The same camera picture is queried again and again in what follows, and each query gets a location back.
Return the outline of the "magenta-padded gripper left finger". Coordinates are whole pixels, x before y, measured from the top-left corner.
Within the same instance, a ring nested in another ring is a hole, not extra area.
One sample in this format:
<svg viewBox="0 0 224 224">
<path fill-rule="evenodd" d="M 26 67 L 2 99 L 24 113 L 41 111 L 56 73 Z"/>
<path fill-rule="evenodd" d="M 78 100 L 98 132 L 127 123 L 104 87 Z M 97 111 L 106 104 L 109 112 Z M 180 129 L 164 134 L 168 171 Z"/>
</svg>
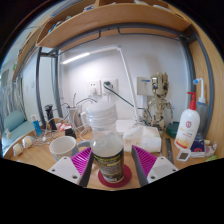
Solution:
<svg viewBox="0 0 224 224">
<path fill-rule="evenodd" d="M 89 182 L 94 160 L 91 148 L 88 147 L 72 157 L 63 156 L 49 172 L 81 187 Z"/>
</svg>

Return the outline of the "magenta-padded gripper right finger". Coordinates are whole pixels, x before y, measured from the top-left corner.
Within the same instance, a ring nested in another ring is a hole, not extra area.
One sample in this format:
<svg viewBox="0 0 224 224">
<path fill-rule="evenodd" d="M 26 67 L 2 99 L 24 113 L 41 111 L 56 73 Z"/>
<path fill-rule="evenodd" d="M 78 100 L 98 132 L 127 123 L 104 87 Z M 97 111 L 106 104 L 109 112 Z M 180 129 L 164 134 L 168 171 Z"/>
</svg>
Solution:
<svg viewBox="0 0 224 224">
<path fill-rule="evenodd" d="M 178 171 L 166 157 L 156 157 L 140 147 L 132 146 L 131 155 L 141 187 Z"/>
</svg>

